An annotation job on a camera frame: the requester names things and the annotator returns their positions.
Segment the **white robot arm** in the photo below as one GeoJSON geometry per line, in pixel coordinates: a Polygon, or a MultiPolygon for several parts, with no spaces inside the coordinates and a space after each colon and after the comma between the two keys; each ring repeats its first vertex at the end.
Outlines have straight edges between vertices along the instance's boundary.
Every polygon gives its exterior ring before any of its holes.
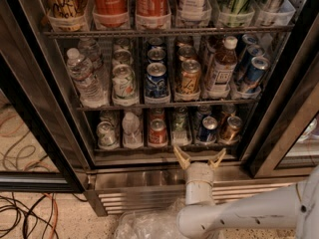
{"type": "Polygon", "coordinates": [[[240,200],[216,204],[214,172],[226,151],[207,162],[193,162],[179,146],[173,148],[185,171],[185,207],[176,216],[178,231],[188,239],[207,239],[228,228],[290,228],[295,239],[319,238],[319,167],[307,179],[240,200]]]}

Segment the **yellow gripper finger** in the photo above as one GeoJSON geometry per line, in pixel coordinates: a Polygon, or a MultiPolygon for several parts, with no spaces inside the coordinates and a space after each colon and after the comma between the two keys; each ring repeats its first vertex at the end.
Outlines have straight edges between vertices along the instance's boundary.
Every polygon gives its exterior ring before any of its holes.
{"type": "Polygon", "coordinates": [[[186,170],[190,166],[190,156],[183,151],[178,145],[173,147],[173,153],[183,170],[186,170]]]}
{"type": "Polygon", "coordinates": [[[221,164],[225,155],[226,155],[226,149],[223,148],[213,159],[210,159],[208,161],[208,163],[207,163],[208,166],[211,169],[217,169],[219,167],[219,165],[221,164]]]}

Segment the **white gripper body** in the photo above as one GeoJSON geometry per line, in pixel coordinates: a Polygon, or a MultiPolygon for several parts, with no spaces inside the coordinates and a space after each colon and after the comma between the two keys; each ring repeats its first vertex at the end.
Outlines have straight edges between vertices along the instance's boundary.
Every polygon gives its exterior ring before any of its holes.
{"type": "Polygon", "coordinates": [[[213,170],[203,162],[194,162],[185,171],[185,204],[213,205],[213,170]]]}

